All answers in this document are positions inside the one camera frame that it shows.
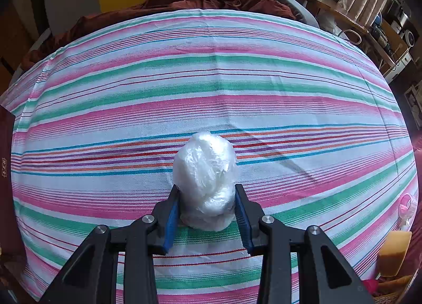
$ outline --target blue gripper pad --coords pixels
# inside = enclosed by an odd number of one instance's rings
[[[242,238],[243,247],[246,248],[248,253],[251,253],[254,245],[252,244],[252,229],[249,219],[246,215],[245,208],[240,200],[239,194],[236,191],[235,197],[235,214],[238,223],[240,237]]]
[[[165,226],[164,244],[163,248],[166,253],[173,246],[174,238],[176,237],[177,225],[179,223],[179,201],[175,201],[168,215],[167,224]]]

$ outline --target cabinet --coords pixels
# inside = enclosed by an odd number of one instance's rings
[[[385,81],[387,81],[387,83],[391,83],[411,60],[412,57],[410,56],[409,51],[407,51],[396,63],[396,66],[384,74]]]

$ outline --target table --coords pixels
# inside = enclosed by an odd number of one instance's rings
[[[368,29],[360,25],[356,20],[349,15],[349,13],[340,5],[338,5],[334,0],[307,0],[311,4],[316,5],[318,9],[323,9],[331,13],[336,19],[345,22],[350,25],[352,28],[355,28],[358,32],[366,35],[368,34]]]
[[[194,9],[122,22],[37,63],[0,104],[16,116],[22,285],[37,299],[92,228],[128,225],[168,196],[174,155],[198,131],[233,144],[239,182],[266,215],[320,225],[362,278],[397,229],[400,196],[418,196],[406,125],[373,63],[283,18]],[[154,258],[159,301],[254,303],[261,262],[236,222],[180,226]],[[292,292],[296,303],[295,256]]]

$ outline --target metal screw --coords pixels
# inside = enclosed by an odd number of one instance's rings
[[[264,222],[264,223],[267,223],[267,224],[271,224],[271,223],[273,223],[274,222],[274,217],[273,216],[270,216],[270,215],[265,215],[265,216],[262,216],[262,221]]]
[[[142,222],[144,223],[152,223],[154,221],[155,217],[153,215],[145,215],[142,217]]]
[[[107,230],[107,225],[100,224],[95,227],[95,232],[97,234],[104,234]]]
[[[321,233],[321,228],[317,225],[311,225],[308,230],[312,235],[319,235]]]

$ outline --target pink plastic object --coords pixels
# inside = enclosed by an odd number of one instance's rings
[[[402,227],[410,225],[410,220],[415,215],[417,205],[415,197],[408,193],[400,198],[398,214],[402,219],[400,224]]]

